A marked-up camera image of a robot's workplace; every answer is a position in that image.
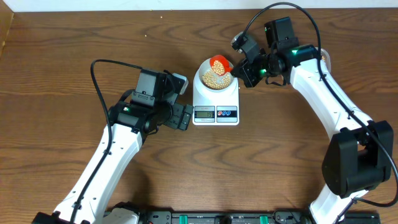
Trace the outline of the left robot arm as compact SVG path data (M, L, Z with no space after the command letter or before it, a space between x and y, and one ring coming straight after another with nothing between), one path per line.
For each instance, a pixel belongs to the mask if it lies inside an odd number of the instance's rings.
M146 137L161 125L188 128L193 108L176 102L187 85L187 78L177 73L142 69L136 89L105 110L101 141L75 186L52 214L39 212L32 223L139 223L139 212L114 208L106 213L106 207Z

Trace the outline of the red plastic measuring scoop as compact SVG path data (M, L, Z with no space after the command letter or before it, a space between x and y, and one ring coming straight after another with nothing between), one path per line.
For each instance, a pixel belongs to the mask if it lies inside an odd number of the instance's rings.
M232 71L232 67L228 60L222 55L215 55L210 58L210 65L211 69L219 76L223 76Z

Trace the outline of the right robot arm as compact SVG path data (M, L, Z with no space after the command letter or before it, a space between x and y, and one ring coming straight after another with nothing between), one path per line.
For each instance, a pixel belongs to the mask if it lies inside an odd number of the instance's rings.
M289 17L267 22L264 30L266 49L246 32L233 38L232 48L244 58L232 75L248 88L281 76L306 99L330 140L322 162L325 186L302 222L356 223L347 215L350 206L397 173L392 127L373 121L348 98L330 74L322 50L300 44Z

